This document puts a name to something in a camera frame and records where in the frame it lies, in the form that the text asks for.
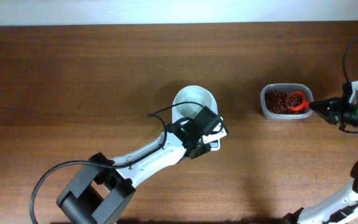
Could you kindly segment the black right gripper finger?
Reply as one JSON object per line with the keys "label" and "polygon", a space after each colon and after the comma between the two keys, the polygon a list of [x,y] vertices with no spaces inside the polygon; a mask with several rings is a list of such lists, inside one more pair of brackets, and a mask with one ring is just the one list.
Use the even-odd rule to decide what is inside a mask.
{"label": "black right gripper finger", "polygon": [[342,98],[334,97],[320,101],[312,101],[309,103],[308,107],[310,109],[328,109],[328,108],[335,108],[338,104],[343,102]]}
{"label": "black right gripper finger", "polygon": [[329,111],[327,108],[311,108],[320,118],[324,119],[325,122],[332,125],[337,125],[336,114]]}

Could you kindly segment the red plastic scoop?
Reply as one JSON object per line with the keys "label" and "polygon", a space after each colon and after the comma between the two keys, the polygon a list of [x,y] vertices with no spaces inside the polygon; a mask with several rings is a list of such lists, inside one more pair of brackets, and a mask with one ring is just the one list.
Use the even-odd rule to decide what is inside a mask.
{"label": "red plastic scoop", "polygon": [[290,93],[285,100],[285,106],[291,111],[301,111],[306,109],[308,105],[309,102],[300,91]]}

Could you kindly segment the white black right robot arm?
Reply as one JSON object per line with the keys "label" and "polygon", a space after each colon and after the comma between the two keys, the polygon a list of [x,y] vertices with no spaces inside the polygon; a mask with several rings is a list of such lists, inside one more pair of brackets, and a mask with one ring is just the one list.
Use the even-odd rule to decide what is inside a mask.
{"label": "white black right robot arm", "polygon": [[[345,131],[347,125],[358,127],[358,105],[343,98],[314,101],[308,107],[330,124],[340,124]],[[351,169],[351,178],[340,190],[322,202],[286,214],[280,223],[317,224],[349,223],[358,218],[358,160]]]}

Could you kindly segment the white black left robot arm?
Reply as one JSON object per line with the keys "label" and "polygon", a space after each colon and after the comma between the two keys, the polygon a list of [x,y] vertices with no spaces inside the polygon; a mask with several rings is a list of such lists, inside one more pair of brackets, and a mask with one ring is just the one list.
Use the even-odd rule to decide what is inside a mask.
{"label": "white black left robot arm", "polygon": [[56,200],[72,223],[116,223],[143,181],[158,171],[220,148],[228,134],[222,117],[202,107],[168,123],[148,145],[121,157],[90,157]]}

